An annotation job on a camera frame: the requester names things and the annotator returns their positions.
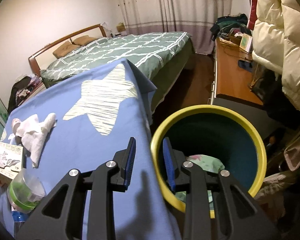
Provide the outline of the floral paper box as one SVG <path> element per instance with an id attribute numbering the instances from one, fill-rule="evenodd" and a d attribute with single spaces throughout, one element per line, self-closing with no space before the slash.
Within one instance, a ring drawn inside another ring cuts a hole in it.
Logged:
<path id="1" fill-rule="evenodd" d="M 23 147 L 0 142 L 0 181 L 9 184 L 23 168 Z"/>

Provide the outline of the wooden bed headboard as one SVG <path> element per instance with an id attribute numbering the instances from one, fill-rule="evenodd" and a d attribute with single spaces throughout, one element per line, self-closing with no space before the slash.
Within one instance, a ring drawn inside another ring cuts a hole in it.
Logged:
<path id="1" fill-rule="evenodd" d="M 57 58 L 53 55 L 53 52 L 62 44 L 66 41 L 72 42 L 74 39 L 84 35 L 97 38 L 107 36 L 104 27 L 102 27 L 101 24 L 96 24 L 66 35 L 65 37 L 46 45 L 44 48 L 31 55 L 28 59 L 33 74 L 40 76 L 41 70 L 46 69 L 53 61 L 57 60 Z"/>

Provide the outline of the green plaid bed quilt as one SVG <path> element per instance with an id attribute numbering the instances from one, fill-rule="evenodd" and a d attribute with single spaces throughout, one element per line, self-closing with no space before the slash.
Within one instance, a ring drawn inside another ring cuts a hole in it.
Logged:
<path id="1" fill-rule="evenodd" d="M 44 83 L 52 86 L 86 70 L 127 59 L 153 80 L 172 60 L 181 57 L 186 62 L 192 53 L 191 35 L 182 31 L 99 38 L 56 59 L 40 74 Z"/>

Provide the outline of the clear jar green lid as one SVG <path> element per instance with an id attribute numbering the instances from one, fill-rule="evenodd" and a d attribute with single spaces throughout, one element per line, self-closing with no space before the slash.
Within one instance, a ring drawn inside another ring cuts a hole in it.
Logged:
<path id="1" fill-rule="evenodd" d="M 7 189 L 11 206 L 22 213 L 32 212 L 45 196 L 41 181 L 25 168 L 16 175 Z"/>

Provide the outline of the pile of clothes on desk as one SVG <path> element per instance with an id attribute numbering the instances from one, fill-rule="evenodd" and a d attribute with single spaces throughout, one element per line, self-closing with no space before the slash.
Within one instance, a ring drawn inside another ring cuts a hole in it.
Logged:
<path id="1" fill-rule="evenodd" d="M 210 28 L 212 34 L 211 40 L 215 41 L 221 34 L 229 34 L 232 28 L 238 28 L 241 33 L 246 33 L 251 36 L 251 30 L 247 28 L 247 25 L 248 18 L 246 14 L 219 17 Z"/>

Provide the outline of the striped pink white curtain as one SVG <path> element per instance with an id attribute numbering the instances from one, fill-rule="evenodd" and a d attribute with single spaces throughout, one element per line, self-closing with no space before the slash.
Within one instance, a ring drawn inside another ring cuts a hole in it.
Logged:
<path id="1" fill-rule="evenodd" d="M 250 12 L 250 0 L 117 0 L 126 32 L 185 31 L 199 54 L 211 54 L 211 27 L 222 16 Z"/>

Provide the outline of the brown pillow left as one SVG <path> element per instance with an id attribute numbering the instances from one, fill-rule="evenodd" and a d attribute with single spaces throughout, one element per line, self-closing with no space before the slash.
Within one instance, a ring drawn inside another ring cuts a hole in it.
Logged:
<path id="1" fill-rule="evenodd" d="M 61 46 L 59 46 L 52 54 L 55 58 L 59 59 L 68 55 L 70 52 L 76 50 L 80 46 L 72 44 L 70 41 L 64 42 Z"/>

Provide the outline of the yellow rimmed trash bin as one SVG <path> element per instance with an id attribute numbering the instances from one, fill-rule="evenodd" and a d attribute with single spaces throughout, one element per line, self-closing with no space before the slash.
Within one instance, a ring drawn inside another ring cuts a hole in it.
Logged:
<path id="1" fill-rule="evenodd" d="M 170 206 L 185 212 L 185 203 L 170 191 L 163 165 L 162 143 L 186 156 L 217 158 L 252 197 L 260 190 L 267 169 L 264 143 L 257 129 L 237 112 L 221 106 L 195 105 L 166 118 L 153 134 L 150 148 L 162 196 Z"/>

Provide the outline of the white bedside cabinet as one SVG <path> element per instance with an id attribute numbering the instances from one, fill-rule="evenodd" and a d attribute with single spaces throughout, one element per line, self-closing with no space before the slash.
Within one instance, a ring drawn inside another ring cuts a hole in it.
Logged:
<path id="1" fill-rule="evenodd" d="M 24 88 L 24 89 L 18 91 L 16 94 L 16 96 L 17 96 L 16 97 L 16 106 L 19 107 L 20 105 L 25 103 L 27 100 L 30 100 L 31 98 L 33 98 L 40 92 L 43 92 L 44 90 L 46 90 L 46 87 L 41 82 L 38 86 L 36 86 L 32 89 Z"/>

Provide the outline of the dark clothes on cabinet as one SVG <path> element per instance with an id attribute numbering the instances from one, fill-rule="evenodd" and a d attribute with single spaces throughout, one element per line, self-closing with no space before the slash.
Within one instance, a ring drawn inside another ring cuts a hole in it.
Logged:
<path id="1" fill-rule="evenodd" d="M 25 76 L 16 82 L 11 89 L 7 109 L 8 114 L 11 114 L 11 112 L 24 102 L 41 84 L 42 80 L 38 75 L 34 75 L 34 77 Z"/>

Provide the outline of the green plastic wrapper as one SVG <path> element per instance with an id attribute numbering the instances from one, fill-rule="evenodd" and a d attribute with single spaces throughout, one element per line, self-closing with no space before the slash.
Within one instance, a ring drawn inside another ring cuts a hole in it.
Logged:
<path id="1" fill-rule="evenodd" d="M 217 174 L 220 170 L 225 169 L 225 166 L 219 159 L 208 156 L 208 155 L 204 155 L 204 154 L 191 155 L 191 156 L 186 157 L 186 160 L 197 164 L 198 166 L 200 166 L 202 168 L 202 170 L 207 171 L 207 172 L 212 172 L 212 173 Z M 212 192 L 210 190 L 208 190 L 207 194 L 208 194 L 210 209 L 212 210 L 212 208 L 213 208 Z M 182 202 L 184 202 L 184 203 L 186 202 L 186 192 L 185 191 L 177 192 L 175 194 L 175 196 Z"/>

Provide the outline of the orange wooden desk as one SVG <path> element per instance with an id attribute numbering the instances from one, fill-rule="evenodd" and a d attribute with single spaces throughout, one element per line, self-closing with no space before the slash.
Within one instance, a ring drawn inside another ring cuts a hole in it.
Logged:
<path id="1" fill-rule="evenodd" d="M 229 100 L 247 106 L 263 108 L 263 102 L 250 90 L 251 72 L 238 65 L 239 60 L 250 60 L 251 55 L 238 46 L 215 40 L 214 81 L 211 85 L 210 104 Z"/>

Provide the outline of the white tissue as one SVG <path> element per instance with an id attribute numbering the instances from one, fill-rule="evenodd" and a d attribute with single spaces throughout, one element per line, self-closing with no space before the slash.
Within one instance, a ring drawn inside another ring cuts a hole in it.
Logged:
<path id="1" fill-rule="evenodd" d="M 56 124 L 56 113 L 49 113 L 44 121 L 39 122 L 38 115 L 34 114 L 26 120 L 18 118 L 12 120 L 12 131 L 21 139 L 21 144 L 30 152 L 32 166 L 37 168 L 42 150 L 51 129 Z"/>

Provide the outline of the cream puffer jacket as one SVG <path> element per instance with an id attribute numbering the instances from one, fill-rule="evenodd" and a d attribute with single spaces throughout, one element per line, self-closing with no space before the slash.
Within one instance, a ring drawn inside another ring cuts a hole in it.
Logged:
<path id="1" fill-rule="evenodd" d="M 253 60 L 282 76 L 282 91 L 300 111 L 300 5 L 257 0 Z"/>

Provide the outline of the brown pillow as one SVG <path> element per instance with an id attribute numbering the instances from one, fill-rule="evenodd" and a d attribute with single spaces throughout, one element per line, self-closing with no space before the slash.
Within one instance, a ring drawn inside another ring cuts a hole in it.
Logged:
<path id="1" fill-rule="evenodd" d="M 59 59 L 68 55 L 70 52 L 76 50 L 80 46 L 72 44 L 70 41 L 64 42 L 61 46 L 59 46 L 52 54 L 55 58 Z"/>
<path id="2" fill-rule="evenodd" d="M 85 46 L 93 41 L 97 40 L 96 37 L 91 37 L 89 35 L 84 35 L 84 36 L 81 36 L 81 37 L 78 37 L 76 39 L 74 39 L 72 41 L 72 43 L 74 45 L 77 45 L 77 46 Z"/>

